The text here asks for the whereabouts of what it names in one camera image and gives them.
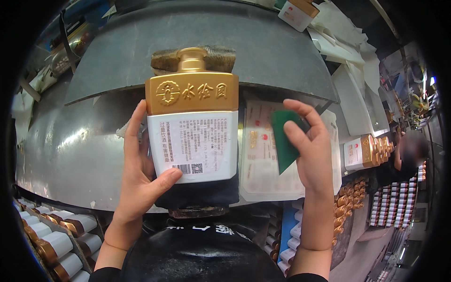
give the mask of gray tabletop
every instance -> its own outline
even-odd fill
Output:
[[[153,52],[198,45],[236,50],[241,83],[301,92],[339,103],[308,33],[255,5],[173,0],[110,19],[84,54],[64,98],[69,105],[115,89],[143,86]]]
[[[35,105],[23,149],[18,150],[17,183],[55,201],[114,211],[124,163],[124,140],[116,136],[116,130],[129,120],[144,98],[144,89],[112,91],[98,101],[90,98],[64,106],[71,78],[70,72],[61,76]],[[349,136],[340,105],[329,110],[337,117],[344,172],[342,143],[355,137]],[[232,206],[244,204],[249,202],[240,199]],[[149,212],[166,210],[154,206]]]

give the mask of bottle label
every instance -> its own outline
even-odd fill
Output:
[[[220,116],[210,119],[160,120],[159,143],[168,167],[183,174],[218,171],[228,152],[230,120]]]

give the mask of black cloth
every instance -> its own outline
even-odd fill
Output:
[[[270,256],[237,229],[218,220],[166,227],[139,238],[128,251],[122,270],[101,268],[89,281],[287,281]],[[320,278],[303,274],[288,281],[323,282]]]
[[[313,273],[301,273],[291,276],[287,282],[327,282],[323,276]]]
[[[395,168],[395,152],[393,152],[387,162],[374,168],[379,187],[390,185],[393,182],[409,181],[414,177],[418,168],[412,162],[401,160],[401,170]]]
[[[105,267],[94,271],[89,282],[118,282],[120,269],[114,267]],[[287,282],[327,282],[327,280],[317,274],[301,273],[291,276]]]

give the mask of gold bottle shoulder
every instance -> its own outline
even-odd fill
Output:
[[[238,76],[222,72],[185,72],[146,81],[147,114],[238,110]]]

